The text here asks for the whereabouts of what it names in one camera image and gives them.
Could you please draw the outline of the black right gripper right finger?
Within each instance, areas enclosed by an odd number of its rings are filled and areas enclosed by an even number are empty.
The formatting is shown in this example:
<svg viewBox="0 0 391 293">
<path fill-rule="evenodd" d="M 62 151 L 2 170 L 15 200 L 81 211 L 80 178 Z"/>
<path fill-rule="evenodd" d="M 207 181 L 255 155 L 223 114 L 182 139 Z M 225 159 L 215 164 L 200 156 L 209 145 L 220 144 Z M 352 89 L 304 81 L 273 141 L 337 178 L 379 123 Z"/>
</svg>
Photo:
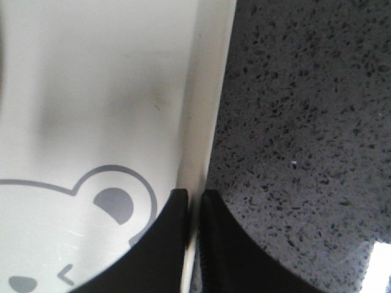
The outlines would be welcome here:
<svg viewBox="0 0 391 293">
<path fill-rule="evenodd" d="M 262 250 L 216 190 L 201 197 L 199 250 L 203 292 L 319 292 Z"/>
</svg>

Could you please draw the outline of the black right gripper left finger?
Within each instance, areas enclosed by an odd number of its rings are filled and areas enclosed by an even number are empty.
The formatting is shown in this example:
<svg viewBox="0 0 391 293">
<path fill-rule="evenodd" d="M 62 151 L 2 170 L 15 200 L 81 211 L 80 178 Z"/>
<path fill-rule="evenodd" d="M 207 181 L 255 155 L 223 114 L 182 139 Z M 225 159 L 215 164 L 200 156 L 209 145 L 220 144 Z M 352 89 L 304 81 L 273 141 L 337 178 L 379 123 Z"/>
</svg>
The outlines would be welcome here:
<svg viewBox="0 0 391 293">
<path fill-rule="evenodd" d="M 97 277 L 74 292 L 180 292 L 188 240 L 188 192 L 174 189 L 148 231 Z"/>
</svg>

